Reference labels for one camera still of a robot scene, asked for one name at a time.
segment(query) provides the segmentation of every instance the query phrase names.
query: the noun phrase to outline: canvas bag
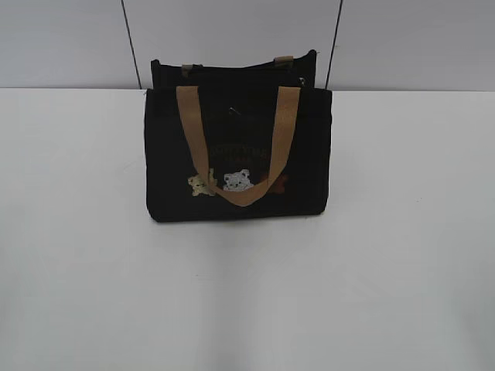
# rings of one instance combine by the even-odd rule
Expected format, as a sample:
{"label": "canvas bag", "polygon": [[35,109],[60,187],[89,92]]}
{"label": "canvas bag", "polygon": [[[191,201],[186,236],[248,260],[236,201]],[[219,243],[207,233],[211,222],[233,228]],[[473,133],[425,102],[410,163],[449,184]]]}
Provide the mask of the canvas bag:
{"label": "canvas bag", "polygon": [[328,90],[235,83],[148,90],[150,215],[166,222],[321,213],[331,100]]}

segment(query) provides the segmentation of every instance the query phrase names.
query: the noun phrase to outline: bear embroidery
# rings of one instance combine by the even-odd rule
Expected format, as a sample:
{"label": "bear embroidery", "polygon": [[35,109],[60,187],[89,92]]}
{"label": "bear embroidery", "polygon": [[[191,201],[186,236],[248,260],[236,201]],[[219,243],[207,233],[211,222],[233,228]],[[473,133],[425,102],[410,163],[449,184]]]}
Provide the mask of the bear embroidery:
{"label": "bear embroidery", "polygon": [[[187,182],[191,187],[193,187],[194,197],[199,196],[201,194],[208,196],[215,196],[215,192],[209,189],[206,184],[204,184],[199,174],[195,176],[191,176],[190,178],[187,179]],[[210,182],[212,182],[214,185],[217,185],[217,180],[213,178],[212,168],[210,169]]]}
{"label": "bear embroidery", "polygon": [[234,174],[225,174],[224,181],[224,191],[241,192],[253,186],[249,180],[249,170],[245,168]]}

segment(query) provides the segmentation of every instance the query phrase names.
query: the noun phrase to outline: bag handle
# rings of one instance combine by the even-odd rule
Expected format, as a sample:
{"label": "bag handle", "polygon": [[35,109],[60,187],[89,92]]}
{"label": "bag handle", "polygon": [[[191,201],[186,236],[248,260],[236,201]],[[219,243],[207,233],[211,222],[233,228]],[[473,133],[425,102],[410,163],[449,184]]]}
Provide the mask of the bag handle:
{"label": "bag handle", "polygon": [[292,65],[294,64],[294,57],[293,56],[277,56],[273,59],[273,63],[275,64],[275,67],[288,65],[290,68],[292,68]]}
{"label": "bag handle", "polygon": [[180,120],[193,164],[209,189],[237,206],[251,205],[266,194],[287,164],[294,137],[300,90],[298,87],[278,87],[268,178],[244,191],[232,192],[217,187],[212,181],[213,176],[210,177],[208,147],[203,131],[198,87],[176,88]]}

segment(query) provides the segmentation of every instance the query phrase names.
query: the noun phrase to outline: animal applique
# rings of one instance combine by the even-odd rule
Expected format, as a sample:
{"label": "animal applique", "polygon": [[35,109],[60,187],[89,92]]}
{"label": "animal applique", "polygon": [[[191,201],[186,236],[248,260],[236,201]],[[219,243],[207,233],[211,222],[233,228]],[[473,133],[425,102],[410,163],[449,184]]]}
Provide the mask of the animal applique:
{"label": "animal applique", "polygon": [[[261,176],[261,180],[265,180],[268,177],[268,173],[264,173]],[[288,181],[288,175],[281,174],[278,178],[273,182],[271,187],[268,189],[267,193],[275,193],[277,195],[282,195],[285,193],[285,182]]]}
{"label": "animal applique", "polygon": [[[199,196],[201,194],[208,196],[215,196],[215,192],[207,187],[204,181],[201,179],[200,175],[191,176],[187,179],[187,182],[191,187],[193,187],[193,196]],[[217,180],[213,178],[213,169],[210,169],[210,183],[217,185]]]}
{"label": "animal applique", "polygon": [[246,168],[234,174],[225,174],[224,181],[224,191],[242,192],[253,187],[251,180],[249,180],[249,170]]}

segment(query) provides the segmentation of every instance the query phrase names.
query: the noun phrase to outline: white dog figure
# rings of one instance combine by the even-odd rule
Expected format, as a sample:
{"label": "white dog figure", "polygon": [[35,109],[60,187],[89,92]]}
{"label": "white dog figure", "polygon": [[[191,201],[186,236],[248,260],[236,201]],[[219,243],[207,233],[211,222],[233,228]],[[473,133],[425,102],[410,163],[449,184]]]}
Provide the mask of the white dog figure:
{"label": "white dog figure", "polygon": [[224,181],[224,191],[241,192],[253,186],[249,180],[249,170],[246,168],[234,174],[225,174]]}

